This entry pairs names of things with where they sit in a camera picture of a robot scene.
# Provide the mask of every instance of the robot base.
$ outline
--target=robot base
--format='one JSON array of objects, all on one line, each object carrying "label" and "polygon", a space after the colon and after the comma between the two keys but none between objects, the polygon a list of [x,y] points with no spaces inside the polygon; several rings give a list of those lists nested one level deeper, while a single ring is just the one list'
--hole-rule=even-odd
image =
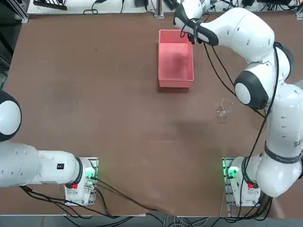
[{"label": "robot base", "polygon": [[[65,188],[65,199],[81,204],[83,206],[94,205],[96,201],[95,185],[96,180],[88,177],[98,177],[98,158],[97,157],[79,157],[83,165],[82,178],[77,185],[72,188]],[[76,204],[66,202],[68,206],[77,206]]]},{"label": "robot base", "polygon": [[253,207],[258,201],[260,197],[261,190],[260,188],[253,188],[251,185],[248,185],[243,180],[243,175],[241,171],[241,165],[244,157],[237,157],[232,162],[232,165],[227,170],[227,176],[231,183],[233,196],[235,199],[236,206],[240,206],[240,194],[241,194],[241,185],[242,186],[242,194],[241,194],[241,202],[244,207]]},{"label": "robot base", "polygon": [[[243,157],[224,157],[223,171],[225,182],[225,195],[227,202],[227,210],[229,217],[231,217],[231,205],[240,206],[240,189],[242,183],[241,164]],[[260,197],[260,189],[250,189],[247,183],[244,181],[242,186],[242,205],[246,207],[252,207],[258,202]]]}]

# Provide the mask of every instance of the transparent object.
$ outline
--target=transparent object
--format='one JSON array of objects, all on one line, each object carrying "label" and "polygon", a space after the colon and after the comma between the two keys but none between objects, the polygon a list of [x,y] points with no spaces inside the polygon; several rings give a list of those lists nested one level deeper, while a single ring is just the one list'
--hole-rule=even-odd
[{"label": "transparent object", "polygon": [[221,105],[217,107],[216,112],[219,117],[226,117],[232,112],[233,101],[230,98],[224,98]]}]

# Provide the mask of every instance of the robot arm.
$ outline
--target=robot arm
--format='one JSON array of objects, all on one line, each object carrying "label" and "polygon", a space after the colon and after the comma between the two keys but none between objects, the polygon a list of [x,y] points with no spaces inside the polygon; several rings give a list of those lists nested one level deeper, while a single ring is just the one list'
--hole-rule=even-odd
[{"label": "robot arm", "polygon": [[[192,42],[211,46],[223,45],[243,57],[248,66],[235,80],[235,94],[244,105],[263,109],[270,104],[276,81],[276,58],[273,30],[258,16],[243,8],[233,8],[217,19],[203,23],[199,20],[209,6],[208,0],[184,0],[177,6],[174,25],[183,28]],[[294,60],[282,46],[276,47],[279,62],[278,87],[271,113],[267,119],[265,152],[250,159],[243,170],[244,157],[232,163],[238,169],[231,179],[237,205],[253,206],[260,190],[271,197],[287,191],[302,174],[303,92],[285,83]]]},{"label": "robot arm", "polygon": [[64,151],[36,150],[9,142],[21,121],[18,102],[0,91],[0,187],[64,184],[66,200],[88,205],[95,182],[89,176],[97,176],[91,161]]}]

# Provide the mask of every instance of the pink plastic box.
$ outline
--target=pink plastic box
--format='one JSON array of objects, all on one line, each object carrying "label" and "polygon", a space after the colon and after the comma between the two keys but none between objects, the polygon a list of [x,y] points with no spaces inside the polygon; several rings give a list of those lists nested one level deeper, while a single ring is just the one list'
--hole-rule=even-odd
[{"label": "pink plastic box", "polygon": [[160,87],[189,88],[194,81],[193,46],[180,30],[159,31]]}]

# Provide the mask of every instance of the brown table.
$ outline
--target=brown table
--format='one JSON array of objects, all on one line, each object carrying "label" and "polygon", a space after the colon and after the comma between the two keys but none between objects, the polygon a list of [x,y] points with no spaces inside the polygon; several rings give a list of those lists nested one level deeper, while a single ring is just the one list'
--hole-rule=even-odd
[{"label": "brown table", "polygon": [[[302,22],[293,12],[260,16],[300,62]],[[221,85],[202,45],[194,46],[190,90],[158,89],[159,29],[173,28],[172,16],[154,19],[149,14],[31,19],[22,26],[5,88],[23,111],[22,128],[13,140],[99,157],[100,177],[150,207],[176,215],[218,216],[222,157],[248,155],[262,119]],[[246,67],[230,49],[218,47],[217,52],[233,79]],[[302,71],[297,64],[289,82],[300,80]],[[225,97],[234,105],[222,121],[216,108]],[[264,139],[265,134],[256,152],[263,150]],[[271,216],[302,218],[302,188],[303,180],[274,200]],[[58,185],[35,189],[63,196]],[[146,212],[111,192],[104,194],[113,214]],[[1,214],[62,213],[19,188],[1,189],[0,197],[6,204]],[[102,210],[100,199],[94,208]]]}]

